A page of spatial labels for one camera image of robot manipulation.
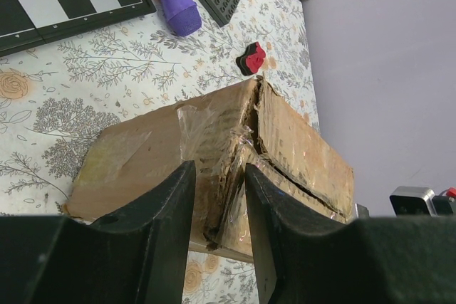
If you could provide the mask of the brown cardboard express box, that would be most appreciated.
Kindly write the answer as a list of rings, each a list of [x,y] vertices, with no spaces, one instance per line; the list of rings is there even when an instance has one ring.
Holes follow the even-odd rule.
[[[346,223],[353,170],[264,79],[251,78],[105,128],[89,149],[67,212],[95,221],[196,166],[190,249],[250,262],[246,164],[324,216]]]

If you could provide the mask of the red black knife cap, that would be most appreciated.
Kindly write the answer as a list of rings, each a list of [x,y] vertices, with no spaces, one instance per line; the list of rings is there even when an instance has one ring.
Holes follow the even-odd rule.
[[[245,52],[236,58],[236,64],[242,75],[251,76],[258,72],[266,59],[266,53],[259,42],[251,43],[246,47]]]

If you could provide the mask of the floral patterned table mat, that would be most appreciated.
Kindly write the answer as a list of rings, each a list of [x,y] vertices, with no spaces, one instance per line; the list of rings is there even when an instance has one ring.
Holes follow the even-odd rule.
[[[318,127],[299,0],[234,0],[229,21],[203,6],[202,27],[181,38],[162,9],[1,59],[1,222],[62,214],[102,129],[242,82],[250,43],[275,91]]]

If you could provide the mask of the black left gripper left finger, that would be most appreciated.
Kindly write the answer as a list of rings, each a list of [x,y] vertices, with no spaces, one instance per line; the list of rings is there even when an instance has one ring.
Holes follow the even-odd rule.
[[[158,186],[92,223],[107,233],[104,276],[92,303],[180,303],[195,201],[196,166],[183,162]]]

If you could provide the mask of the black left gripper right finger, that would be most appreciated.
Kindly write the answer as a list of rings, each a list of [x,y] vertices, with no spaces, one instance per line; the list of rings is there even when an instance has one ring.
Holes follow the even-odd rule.
[[[341,300],[335,255],[320,239],[344,225],[278,188],[254,164],[246,166],[245,188],[260,303]]]

